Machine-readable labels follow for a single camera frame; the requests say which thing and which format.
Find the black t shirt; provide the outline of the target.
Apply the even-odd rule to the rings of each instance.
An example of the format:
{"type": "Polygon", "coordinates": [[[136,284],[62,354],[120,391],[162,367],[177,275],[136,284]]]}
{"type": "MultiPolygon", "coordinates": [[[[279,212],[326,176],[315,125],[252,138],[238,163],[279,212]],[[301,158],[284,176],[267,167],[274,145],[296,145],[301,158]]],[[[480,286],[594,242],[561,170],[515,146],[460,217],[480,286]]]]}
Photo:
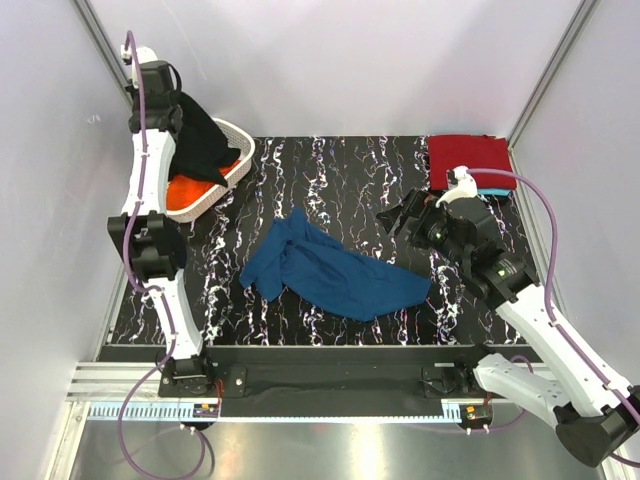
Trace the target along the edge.
{"type": "Polygon", "coordinates": [[[225,184],[224,179],[217,179],[218,169],[233,164],[239,151],[230,149],[227,138],[212,117],[191,96],[182,92],[179,105],[183,125],[168,178],[182,174],[195,180],[225,184]]]}

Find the blue printed t shirt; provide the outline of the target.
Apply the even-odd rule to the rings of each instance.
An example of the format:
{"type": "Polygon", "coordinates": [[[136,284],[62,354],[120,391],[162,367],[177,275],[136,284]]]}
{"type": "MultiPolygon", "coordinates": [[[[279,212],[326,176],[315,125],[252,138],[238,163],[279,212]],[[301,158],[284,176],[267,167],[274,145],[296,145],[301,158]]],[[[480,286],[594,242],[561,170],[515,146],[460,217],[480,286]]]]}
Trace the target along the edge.
{"type": "Polygon", "coordinates": [[[359,322],[424,303],[432,285],[408,270],[346,250],[298,208],[273,221],[240,283],[255,286],[267,301],[288,288],[315,307],[359,322]]]}

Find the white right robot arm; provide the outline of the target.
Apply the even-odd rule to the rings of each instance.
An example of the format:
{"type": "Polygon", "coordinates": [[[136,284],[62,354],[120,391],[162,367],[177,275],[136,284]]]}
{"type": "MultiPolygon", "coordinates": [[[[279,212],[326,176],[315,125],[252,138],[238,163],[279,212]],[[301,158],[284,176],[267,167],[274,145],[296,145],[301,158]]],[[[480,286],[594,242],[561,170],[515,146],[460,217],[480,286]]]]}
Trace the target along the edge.
{"type": "Polygon", "coordinates": [[[477,198],[446,202],[413,190],[377,214],[387,234],[406,229],[416,248],[454,263],[466,289],[514,327],[552,372],[550,380],[480,347],[454,371],[466,396],[495,393],[544,421],[564,448],[595,468],[639,430],[639,389],[612,369],[553,303],[535,270],[504,249],[499,226],[477,198]]]}

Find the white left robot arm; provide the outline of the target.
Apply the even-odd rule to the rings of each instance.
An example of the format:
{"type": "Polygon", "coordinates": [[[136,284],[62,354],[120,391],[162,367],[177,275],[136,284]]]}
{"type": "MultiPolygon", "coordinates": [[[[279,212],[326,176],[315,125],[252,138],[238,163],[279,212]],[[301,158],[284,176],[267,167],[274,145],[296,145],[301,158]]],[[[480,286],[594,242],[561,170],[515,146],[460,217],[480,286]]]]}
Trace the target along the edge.
{"type": "Polygon", "coordinates": [[[181,79],[175,68],[148,47],[127,38],[121,59],[131,68],[126,87],[132,98],[129,129],[134,148],[129,190],[119,215],[107,230],[122,259],[132,288],[148,296],[165,337],[166,354],[158,365],[167,383],[181,384],[196,396],[215,386],[203,340],[189,306],[184,279],[186,245],[167,215],[170,164],[183,115],[181,79]]]}

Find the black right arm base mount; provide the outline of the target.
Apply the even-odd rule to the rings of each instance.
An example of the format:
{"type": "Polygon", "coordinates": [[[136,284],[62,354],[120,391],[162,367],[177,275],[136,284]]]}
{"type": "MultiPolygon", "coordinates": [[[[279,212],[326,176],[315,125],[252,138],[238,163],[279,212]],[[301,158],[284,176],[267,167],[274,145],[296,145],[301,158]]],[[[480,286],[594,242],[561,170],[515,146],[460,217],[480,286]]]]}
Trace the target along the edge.
{"type": "Polygon", "coordinates": [[[421,382],[427,399],[481,399],[488,402],[493,398],[479,385],[472,365],[465,360],[423,367],[421,382]]]}

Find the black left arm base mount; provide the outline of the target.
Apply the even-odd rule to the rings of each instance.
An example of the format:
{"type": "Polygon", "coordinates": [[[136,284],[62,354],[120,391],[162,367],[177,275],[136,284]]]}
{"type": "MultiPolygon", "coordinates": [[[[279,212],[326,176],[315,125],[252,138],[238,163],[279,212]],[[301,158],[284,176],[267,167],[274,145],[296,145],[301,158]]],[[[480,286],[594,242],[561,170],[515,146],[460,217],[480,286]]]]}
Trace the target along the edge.
{"type": "Polygon", "coordinates": [[[164,398],[241,398],[246,387],[243,365],[215,363],[208,357],[170,359],[161,372],[158,395],[164,398]]]}

